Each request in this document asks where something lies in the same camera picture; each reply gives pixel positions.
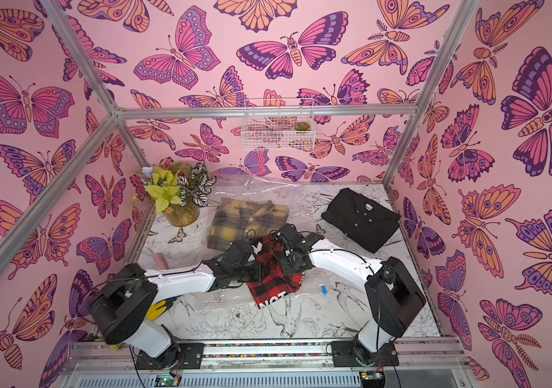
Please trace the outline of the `red black plaid shirt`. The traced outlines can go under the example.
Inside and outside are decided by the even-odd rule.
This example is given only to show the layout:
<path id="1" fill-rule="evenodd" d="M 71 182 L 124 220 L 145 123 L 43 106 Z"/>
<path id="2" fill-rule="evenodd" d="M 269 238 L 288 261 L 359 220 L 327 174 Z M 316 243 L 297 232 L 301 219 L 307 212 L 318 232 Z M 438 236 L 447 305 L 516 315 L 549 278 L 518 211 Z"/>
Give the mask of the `red black plaid shirt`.
<path id="1" fill-rule="evenodd" d="M 257 307 L 263 309 L 287 294 L 296 293 L 301 288 L 304 274 L 284 276 L 274 255 L 282 250 L 276 239 L 266 235 L 260 238 L 259 242 L 261 250 L 257 258 L 264 265 L 264 280 L 248 283 L 248 289 Z"/>

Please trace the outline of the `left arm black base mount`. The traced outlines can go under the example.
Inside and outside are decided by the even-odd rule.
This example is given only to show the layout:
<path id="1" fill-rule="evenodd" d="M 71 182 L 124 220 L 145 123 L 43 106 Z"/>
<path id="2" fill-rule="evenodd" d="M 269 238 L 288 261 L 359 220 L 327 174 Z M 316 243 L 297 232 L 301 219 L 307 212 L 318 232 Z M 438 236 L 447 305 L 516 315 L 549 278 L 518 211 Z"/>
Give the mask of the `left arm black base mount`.
<path id="1" fill-rule="evenodd" d="M 205 343 L 173 341 L 158 357 L 150 357 L 140 351 L 136 360 L 138 371 L 142 370 L 199 370 L 204 356 Z"/>

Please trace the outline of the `clear plastic vacuum bag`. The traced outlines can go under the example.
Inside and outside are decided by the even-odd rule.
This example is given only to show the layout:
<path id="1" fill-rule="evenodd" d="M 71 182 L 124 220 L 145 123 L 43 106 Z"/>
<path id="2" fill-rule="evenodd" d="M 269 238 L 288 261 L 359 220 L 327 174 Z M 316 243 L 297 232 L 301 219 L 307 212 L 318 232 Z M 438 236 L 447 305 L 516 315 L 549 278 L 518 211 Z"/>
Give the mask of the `clear plastic vacuum bag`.
<path id="1" fill-rule="evenodd" d="M 357 284 L 362 264 L 356 255 L 315 232 L 289 223 L 290 208 L 272 200 L 221 197 L 206 239 L 215 257 L 187 270 L 151 274 L 154 304 L 192 293 L 246 285 L 256 305 L 266 307 L 300 288 L 303 274 L 327 270 Z"/>

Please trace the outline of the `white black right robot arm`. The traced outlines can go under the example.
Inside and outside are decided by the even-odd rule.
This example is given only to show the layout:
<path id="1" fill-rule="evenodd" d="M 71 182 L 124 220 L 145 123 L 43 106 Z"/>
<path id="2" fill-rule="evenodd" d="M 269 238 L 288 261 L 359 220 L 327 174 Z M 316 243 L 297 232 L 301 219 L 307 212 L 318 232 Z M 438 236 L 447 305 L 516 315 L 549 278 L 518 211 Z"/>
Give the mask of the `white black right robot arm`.
<path id="1" fill-rule="evenodd" d="M 426 305 L 421 288 L 404 263 L 395 257 L 384 261 L 366 258 L 319 234 L 304 235 L 292 224 L 270 232 L 269 237 L 282 248 L 275 257 L 283 273 L 298 274 L 319 268 L 336 274 L 366 294 L 371 317 L 344 352 L 332 350 L 334 356 L 353 357 L 361 365 L 374 365 L 390 354 L 389 347 L 404 336 Z"/>

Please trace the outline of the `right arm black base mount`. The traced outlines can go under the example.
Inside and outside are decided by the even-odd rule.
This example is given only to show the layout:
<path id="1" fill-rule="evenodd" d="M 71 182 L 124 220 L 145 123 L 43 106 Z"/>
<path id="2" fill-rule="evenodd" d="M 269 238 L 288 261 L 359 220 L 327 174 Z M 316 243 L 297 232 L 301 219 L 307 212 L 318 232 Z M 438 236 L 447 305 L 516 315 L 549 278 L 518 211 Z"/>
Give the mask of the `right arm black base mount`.
<path id="1" fill-rule="evenodd" d="M 395 350 L 395 341 L 380 346 L 371 352 L 357 339 L 332 341 L 326 346 L 326 352 L 332 357 L 335 367 L 377 367 L 399 366 L 400 361 Z"/>

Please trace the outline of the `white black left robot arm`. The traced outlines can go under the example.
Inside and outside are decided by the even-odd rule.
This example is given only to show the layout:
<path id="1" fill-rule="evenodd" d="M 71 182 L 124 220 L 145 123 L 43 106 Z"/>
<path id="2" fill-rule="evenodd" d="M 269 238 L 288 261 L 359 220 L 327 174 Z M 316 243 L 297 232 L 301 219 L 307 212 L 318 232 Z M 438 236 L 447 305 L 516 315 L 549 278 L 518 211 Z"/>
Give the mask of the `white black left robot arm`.
<path id="1" fill-rule="evenodd" d="M 177 361 L 179 345 L 169 329 L 148 318 L 151 307 L 262 281 L 269 270 L 258 261 L 261 249 L 256 239 L 235 241 L 213 259 L 177 272 L 129 264 L 96 294 L 89 313 L 106 344 L 126 344 L 168 367 Z"/>

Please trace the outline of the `yellow plaid shirt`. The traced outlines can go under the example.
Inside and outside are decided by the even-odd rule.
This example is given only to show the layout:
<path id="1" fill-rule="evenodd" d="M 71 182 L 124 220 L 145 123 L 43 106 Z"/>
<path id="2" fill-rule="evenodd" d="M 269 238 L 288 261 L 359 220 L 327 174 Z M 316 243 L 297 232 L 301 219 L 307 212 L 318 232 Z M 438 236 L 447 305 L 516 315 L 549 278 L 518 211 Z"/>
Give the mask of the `yellow plaid shirt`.
<path id="1" fill-rule="evenodd" d="M 271 200 L 252 202 L 223 198 L 214 213 L 207 247 L 223 252 L 237 240 L 263 237 L 287 224 L 289 213 L 286 205 L 276 205 Z"/>

